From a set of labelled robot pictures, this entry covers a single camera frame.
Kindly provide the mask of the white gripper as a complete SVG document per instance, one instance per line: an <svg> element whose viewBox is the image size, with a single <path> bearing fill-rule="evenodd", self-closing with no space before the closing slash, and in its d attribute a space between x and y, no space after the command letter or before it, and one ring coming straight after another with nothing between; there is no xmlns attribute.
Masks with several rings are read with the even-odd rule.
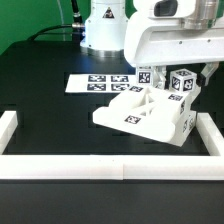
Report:
<svg viewBox="0 0 224 224"><path fill-rule="evenodd" d="M136 12L127 25L124 55L134 67L156 66L164 89L162 65L207 63L197 78L207 86L224 61L224 0L133 0Z"/></svg>

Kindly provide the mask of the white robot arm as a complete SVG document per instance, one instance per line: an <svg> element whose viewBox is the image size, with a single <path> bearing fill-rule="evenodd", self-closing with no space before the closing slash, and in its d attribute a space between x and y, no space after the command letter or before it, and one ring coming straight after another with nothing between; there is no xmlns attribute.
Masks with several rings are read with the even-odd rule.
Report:
<svg viewBox="0 0 224 224"><path fill-rule="evenodd" d="M224 61L224 0L91 0L80 47L101 57L123 53L138 83L162 88L166 68L203 63L204 81Z"/></svg>

